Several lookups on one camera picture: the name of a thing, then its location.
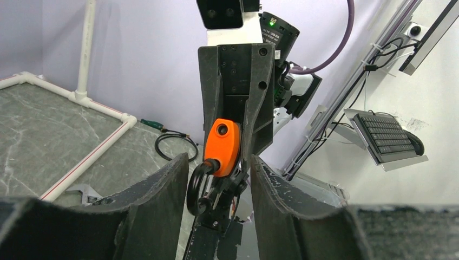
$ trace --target red stripe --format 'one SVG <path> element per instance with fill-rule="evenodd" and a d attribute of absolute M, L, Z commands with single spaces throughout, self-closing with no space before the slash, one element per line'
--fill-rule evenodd
<path fill-rule="evenodd" d="M 112 111 L 115 111 L 115 112 L 118 112 L 118 113 L 122 114 L 120 111 L 114 110 L 114 109 L 111 108 L 111 107 L 104 106 L 104 105 L 102 105 L 102 104 L 100 104 L 99 102 L 96 102 L 96 101 L 94 101 L 94 100 L 91 100 L 91 102 L 92 102 L 92 103 L 96 103 L 96 104 L 98 104 L 98 105 L 100 105 L 100 106 L 102 106 L 102 107 L 108 108 L 108 109 L 110 109 L 110 110 L 112 110 Z"/>
<path fill-rule="evenodd" d="M 4 78 L 4 79 L 1 79 L 0 81 L 2 81 L 2 80 L 7 80 L 7 79 L 10 79 L 10 78 L 15 77 L 15 76 L 16 76 L 16 75 L 13 75 L 13 76 L 11 76 L 11 77 L 6 77 L 6 78 Z"/>
<path fill-rule="evenodd" d="M 94 154 L 95 152 L 97 152 L 97 151 L 100 149 L 100 147 L 102 147 L 106 142 L 108 142 L 108 140 L 110 140 L 116 133 L 118 133 L 126 124 L 127 124 L 127 122 L 124 123 L 124 124 L 123 124 L 115 133 L 113 133 L 107 140 L 105 140 L 105 142 L 103 142 L 101 145 L 99 145 L 99 147 L 98 147 L 96 150 L 94 150 L 89 156 L 87 156 L 86 159 L 85 159 L 84 161 L 82 161 L 80 164 L 78 164 L 78 166 L 77 166 L 73 171 L 71 171 L 69 174 L 67 174 L 67 176 L 66 176 L 64 179 L 62 179 L 61 181 L 59 181 L 59 183 L 58 183 L 56 186 L 54 186 L 54 188 L 52 188 L 48 193 L 46 193 L 46 194 L 42 197 L 42 199 L 46 198 L 55 188 L 57 188 L 63 181 L 65 181 L 70 175 L 72 175 L 72 173 L 74 173 L 78 168 L 80 168 L 80 166 L 81 166 L 82 164 L 84 164 L 84 162 L 86 162 L 91 156 L 93 156 L 93 154 Z"/>

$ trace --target black keyboard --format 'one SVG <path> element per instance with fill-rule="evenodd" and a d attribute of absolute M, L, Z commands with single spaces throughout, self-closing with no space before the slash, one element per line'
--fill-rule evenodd
<path fill-rule="evenodd" d="M 380 163 L 417 156 L 410 139 L 395 118 L 357 114 L 354 122 Z"/>

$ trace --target bolt hole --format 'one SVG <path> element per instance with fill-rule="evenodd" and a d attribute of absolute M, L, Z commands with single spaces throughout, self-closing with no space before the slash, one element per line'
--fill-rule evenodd
<path fill-rule="evenodd" d="M 258 87 L 262 90 L 265 90 L 268 87 L 268 85 L 266 84 L 266 82 L 261 81 L 260 83 L 258 83 Z"/>
<path fill-rule="evenodd" d="M 259 53 L 261 56 L 266 56 L 266 54 L 268 54 L 268 50 L 266 48 L 261 48 Z"/>
<path fill-rule="evenodd" d="M 210 18 L 214 18 L 216 15 L 217 15 L 217 12 L 215 12 L 215 10 L 209 10 L 207 12 L 207 16 Z"/>
<path fill-rule="evenodd" d="M 219 135 L 225 135 L 228 133 L 228 127 L 224 124 L 221 124 L 217 127 L 217 132 Z"/>
<path fill-rule="evenodd" d="M 232 8 L 226 9 L 226 16 L 233 17 L 234 16 L 234 10 Z"/>

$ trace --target orange object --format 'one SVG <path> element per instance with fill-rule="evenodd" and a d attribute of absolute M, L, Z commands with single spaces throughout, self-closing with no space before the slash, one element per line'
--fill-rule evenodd
<path fill-rule="evenodd" d="M 216 177 L 225 177 L 237 163 L 241 133 L 239 125 L 231 120 L 218 118 L 207 137 L 204 159 L 215 159 L 220 168 Z"/>

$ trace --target gray marble surface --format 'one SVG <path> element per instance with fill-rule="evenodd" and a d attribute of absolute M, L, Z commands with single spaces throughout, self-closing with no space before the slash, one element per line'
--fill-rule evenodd
<path fill-rule="evenodd" d="M 0 195 L 40 196 L 74 167 L 121 122 L 74 104 L 40 87 L 23 84 L 0 90 Z M 122 191 L 166 164 L 154 151 L 160 132 L 137 123 L 75 182 L 100 195 Z M 168 156 L 194 151 L 180 139 L 160 148 Z M 190 173 L 200 162 L 190 163 Z M 62 194 L 55 203 L 73 206 L 76 194 Z M 185 252 L 193 217 L 183 212 L 177 259 Z"/>

